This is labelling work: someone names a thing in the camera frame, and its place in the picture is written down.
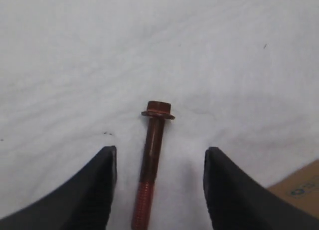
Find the bolt threads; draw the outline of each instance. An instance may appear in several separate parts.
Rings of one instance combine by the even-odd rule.
[[[132,220],[132,230],[147,230],[151,215],[154,183],[140,183]]]

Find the hex head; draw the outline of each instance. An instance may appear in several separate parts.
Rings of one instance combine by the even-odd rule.
[[[171,104],[160,101],[150,101],[147,111],[142,112],[144,116],[160,117],[164,119],[174,119],[170,114]]]

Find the bolt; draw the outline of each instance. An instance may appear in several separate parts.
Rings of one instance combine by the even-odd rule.
[[[160,159],[165,119],[174,119],[168,103],[150,101],[142,115],[150,117],[146,136],[139,189],[132,220],[132,230],[147,230],[151,215],[154,184]]]

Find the white fabric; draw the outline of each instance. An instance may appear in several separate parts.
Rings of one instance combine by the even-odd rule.
[[[318,35],[319,0],[0,0],[0,217],[114,144],[108,229],[130,229],[140,112],[161,100],[149,229],[212,229],[209,146],[265,187],[319,157]]]

